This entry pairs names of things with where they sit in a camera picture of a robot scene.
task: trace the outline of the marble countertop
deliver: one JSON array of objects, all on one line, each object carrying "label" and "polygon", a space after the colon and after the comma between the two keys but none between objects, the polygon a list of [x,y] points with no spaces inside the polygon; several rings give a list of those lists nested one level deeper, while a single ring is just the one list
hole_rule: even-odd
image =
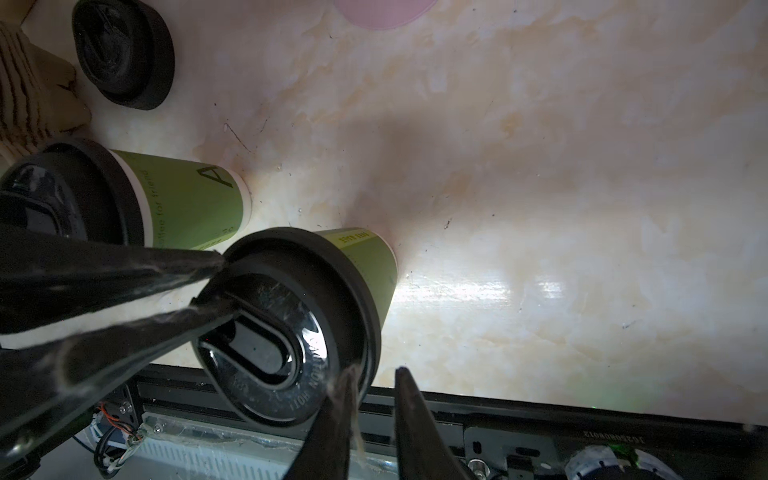
[{"label": "marble countertop", "polygon": [[[80,72],[90,134],[238,171],[248,231],[385,237],[374,385],[406,365],[427,391],[768,424],[768,2],[439,0],[390,31],[328,0],[147,3],[174,86],[136,111]],[[73,4],[25,31],[77,64]]]}]

